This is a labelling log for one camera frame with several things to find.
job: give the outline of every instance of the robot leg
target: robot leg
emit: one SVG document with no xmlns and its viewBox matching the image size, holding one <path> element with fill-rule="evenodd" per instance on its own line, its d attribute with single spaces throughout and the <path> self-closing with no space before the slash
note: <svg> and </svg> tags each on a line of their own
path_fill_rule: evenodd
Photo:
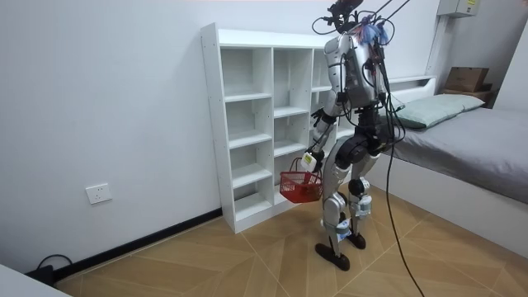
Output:
<svg viewBox="0 0 528 297">
<path fill-rule="evenodd" d="M 346 197 L 339 192 L 334 192 L 323 202 L 323 227 L 326 230 L 330 247 L 322 243 L 315 245 L 315 251 L 319 256 L 343 271 L 350 269 L 350 261 L 339 249 L 339 234 L 344 234 L 342 235 L 342 238 L 344 238 L 349 233 L 348 227 L 339 226 L 341 213 L 344 211 L 346 204 Z"/>
<path fill-rule="evenodd" d="M 336 157 L 337 151 L 344 143 L 345 139 L 339 139 L 330 152 L 328 160 Z M 330 247 L 322 243 L 315 246 L 315 251 L 325 260 L 333 263 L 343 271 L 350 269 L 350 262 L 347 256 L 343 255 L 339 249 L 339 239 L 343 239 L 349 233 L 347 226 L 340 226 L 341 213 L 347 206 L 347 197 L 339 193 L 338 188 L 343 183 L 350 166 L 341 168 L 335 163 L 326 162 L 323 172 L 323 227 L 330 241 Z"/>
<path fill-rule="evenodd" d="M 372 169 L 380 155 L 369 154 L 352 167 L 351 181 L 348 183 L 350 195 L 348 209 L 351 214 L 351 232 L 348 240 L 359 249 L 366 248 L 366 241 L 360 233 L 361 221 L 370 214 L 372 197 L 368 194 L 370 183 L 365 179 L 365 174 Z"/>
</svg>

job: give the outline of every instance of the mattress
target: mattress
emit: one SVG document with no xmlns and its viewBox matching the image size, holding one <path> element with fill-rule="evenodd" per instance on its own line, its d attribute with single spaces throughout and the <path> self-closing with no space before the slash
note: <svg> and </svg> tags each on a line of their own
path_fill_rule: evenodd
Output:
<svg viewBox="0 0 528 297">
<path fill-rule="evenodd" d="M 527 115 L 478 108 L 408 130 L 394 156 L 528 204 L 527 148 Z"/>
</svg>

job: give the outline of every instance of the red plastic basket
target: red plastic basket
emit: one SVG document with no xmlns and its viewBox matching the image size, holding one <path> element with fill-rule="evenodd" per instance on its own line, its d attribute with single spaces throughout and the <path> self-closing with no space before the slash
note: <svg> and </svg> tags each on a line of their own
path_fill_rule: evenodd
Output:
<svg viewBox="0 0 528 297">
<path fill-rule="evenodd" d="M 298 172 L 297 162 L 300 158 L 291 163 L 288 172 L 280 173 L 280 193 L 293 203 L 315 202 L 323 194 L 323 183 L 319 175 L 310 172 Z"/>
</svg>

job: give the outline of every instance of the wooden floor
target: wooden floor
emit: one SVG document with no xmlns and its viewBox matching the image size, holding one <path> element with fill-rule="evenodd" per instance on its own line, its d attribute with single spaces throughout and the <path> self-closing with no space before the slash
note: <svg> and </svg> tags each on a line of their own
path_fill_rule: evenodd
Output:
<svg viewBox="0 0 528 297">
<path fill-rule="evenodd" d="M 313 203 L 236 235 L 220 218 L 58 287 L 83 297 L 419 296 L 398 254 L 384 192 L 374 189 L 373 197 L 362 231 L 367 249 L 341 242 L 348 272 L 315 253 L 315 243 L 326 240 Z M 528 296 L 528 260 L 397 197 L 392 202 L 404 254 L 426 296 Z"/>
</svg>

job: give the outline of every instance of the light green pillow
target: light green pillow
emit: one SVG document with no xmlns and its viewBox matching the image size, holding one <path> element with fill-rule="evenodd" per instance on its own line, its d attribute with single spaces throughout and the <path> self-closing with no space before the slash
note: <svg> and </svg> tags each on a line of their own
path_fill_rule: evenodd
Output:
<svg viewBox="0 0 528 297">
<path fill-rule="evenodd" d="M 483 104 L 475 97 L 443 94 L 407 103 L 398 112 L 398 117 L 405 128 L 424 130 Z"/>
</svg>

